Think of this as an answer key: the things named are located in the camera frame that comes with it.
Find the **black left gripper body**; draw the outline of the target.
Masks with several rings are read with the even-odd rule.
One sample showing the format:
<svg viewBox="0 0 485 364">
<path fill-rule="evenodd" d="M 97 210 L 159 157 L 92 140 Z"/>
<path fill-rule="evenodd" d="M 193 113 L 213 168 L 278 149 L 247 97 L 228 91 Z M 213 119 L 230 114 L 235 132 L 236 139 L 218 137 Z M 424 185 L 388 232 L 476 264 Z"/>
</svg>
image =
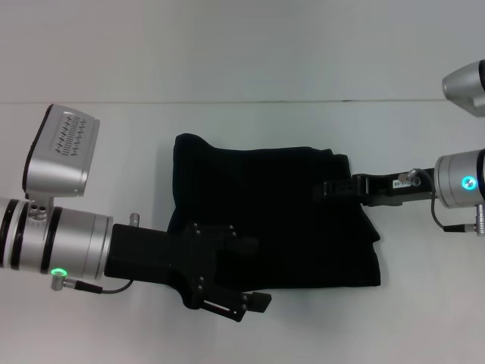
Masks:
<svg viewBox="0 0 485 364">
<path fill-rule="evenodd" d="M 167 233 L 115 224 L 104 275 L 169 286 L 189 309 L 237 310 L 238 293 L 215 283 L 217 253 L 234 238 L 228 225 Z"/>
</svg>

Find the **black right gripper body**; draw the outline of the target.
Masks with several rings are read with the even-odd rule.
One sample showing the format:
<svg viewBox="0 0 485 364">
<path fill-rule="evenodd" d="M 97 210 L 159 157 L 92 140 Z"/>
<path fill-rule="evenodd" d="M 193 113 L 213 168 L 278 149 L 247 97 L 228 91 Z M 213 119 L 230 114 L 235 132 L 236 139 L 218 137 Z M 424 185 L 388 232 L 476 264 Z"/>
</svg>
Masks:
<svg viewBox="0 0 485 364">
<path fill-rule="evenodd" d="M 399 174 L 355 174 L 352 182 L 358 201 L 363 206 L 401 206 L 404 202 L 429 200 L 430 181 L 418 172 L 420 183 L 415 186 L 399 181 Z"/>
</svg>

